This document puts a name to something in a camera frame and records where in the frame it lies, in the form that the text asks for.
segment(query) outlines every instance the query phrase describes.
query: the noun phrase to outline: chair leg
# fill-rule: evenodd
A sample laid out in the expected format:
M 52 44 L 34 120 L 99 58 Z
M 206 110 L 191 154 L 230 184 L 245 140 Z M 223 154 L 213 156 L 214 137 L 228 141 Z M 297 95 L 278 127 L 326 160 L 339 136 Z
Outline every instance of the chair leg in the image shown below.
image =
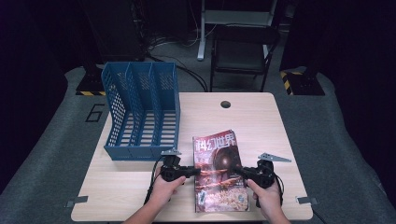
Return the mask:
M 213 71 L 213 68 L 210 69 L 210 83 L 209 83 L 209 92 L 212 92 L 212 86 L 213 86 L 213 76 L 215 75 L 215 71 Z
M 267 73 L 264 73 L 264 76 L 262 76 L 262 86 L 260 87 L 261 92 L 264 91 L 265 79 L 267 79 Z

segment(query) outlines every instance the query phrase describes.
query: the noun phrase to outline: table surface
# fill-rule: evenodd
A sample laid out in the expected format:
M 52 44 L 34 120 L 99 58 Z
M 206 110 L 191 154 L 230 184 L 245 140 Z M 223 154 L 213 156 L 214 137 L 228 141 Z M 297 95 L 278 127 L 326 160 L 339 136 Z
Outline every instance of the table surface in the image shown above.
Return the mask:
M 178 150 L 180 165 L 193 165 L 193 136 L 207 136 L 234 130 L 243 166 L 256 167 L 258 156 L 266 152 L 291 159 L 274 162 L 275 172 L 285 185 L 283 211 L 290 220 L 313 216 L 310 204 L 298 204 L 296 197 L 306 191 L 294 159 L 276 101 L 264 92 L 181 92 Z M 220 106 L 222 101 L 231 107 Z M 139 209 L 145 200 L 154 161 L 113 161 L 104 149 L 111 129 L 111 117 L 93 154 L 78 196 L 88 196 L 76 203 L 74 221 L 123 221 Z M 251 221 L 264 220 L 248 189 L 248 212 L 195 213 L 194 178 L 178 188 L 156 221 Z

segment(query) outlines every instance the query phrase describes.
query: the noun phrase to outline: gray carpet floor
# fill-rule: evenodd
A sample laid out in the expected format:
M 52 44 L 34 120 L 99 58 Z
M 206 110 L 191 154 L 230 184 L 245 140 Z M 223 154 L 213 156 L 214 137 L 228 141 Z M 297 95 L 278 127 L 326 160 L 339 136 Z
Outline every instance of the gray carpet floor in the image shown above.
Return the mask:
M 276 50 L 264 91 L 275 96 L 308 196 L 319 201 L 313 209 L 327 223 L 396 223 L 396 211 L 375 171 L 361 157 L 344 127 L 330 80 L 318 75 L 325 96 L 287 95 L 278 72 L 286 38 L 283 35 Z M 202 62 L 196 60 L 197 52 L 198 43 L 191 47 L 164 44 L 151 54 L 185 64 L 208 83 L 210 40 Z M 0 223 L 74 223 L 70 218 L 72 208 L 64 206 L 78 196 L 108 108 L 105 96 L 75 95 L 84 76 L 82 68 L 65 75 L 69 87 L 64 101 L 0 196 Z M 178 71 L 177 75 L 179 91 L 203 91 L 187 73 Z M 254 85 L 261 82 L 257 79 Z M 86 122 L 93 106 L 102 114 L 97 122 Z M 322 221 L 314 215 L 301 223 Z

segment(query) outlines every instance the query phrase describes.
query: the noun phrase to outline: hole in table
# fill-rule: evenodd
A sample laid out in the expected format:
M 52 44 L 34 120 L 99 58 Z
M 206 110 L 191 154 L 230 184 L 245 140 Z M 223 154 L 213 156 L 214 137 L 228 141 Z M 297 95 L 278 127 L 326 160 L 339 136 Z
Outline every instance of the hole in table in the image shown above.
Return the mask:
M 221 105 L 221 107 L 223 107 L 223 108 L 230 108 L 231 103 L 228 102 L 228 101 L 223 101 L 223 102 L 220 103 L 220 105 Z

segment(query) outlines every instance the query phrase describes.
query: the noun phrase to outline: magazine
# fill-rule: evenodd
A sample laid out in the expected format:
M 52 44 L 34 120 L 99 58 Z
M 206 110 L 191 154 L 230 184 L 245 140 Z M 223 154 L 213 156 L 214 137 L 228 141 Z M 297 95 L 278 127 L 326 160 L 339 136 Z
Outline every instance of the magazine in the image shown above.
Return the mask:
M 193 137 L 195 212 L 248 211 L 247 185 L 233 167 L 242 167 L 233 130 Z

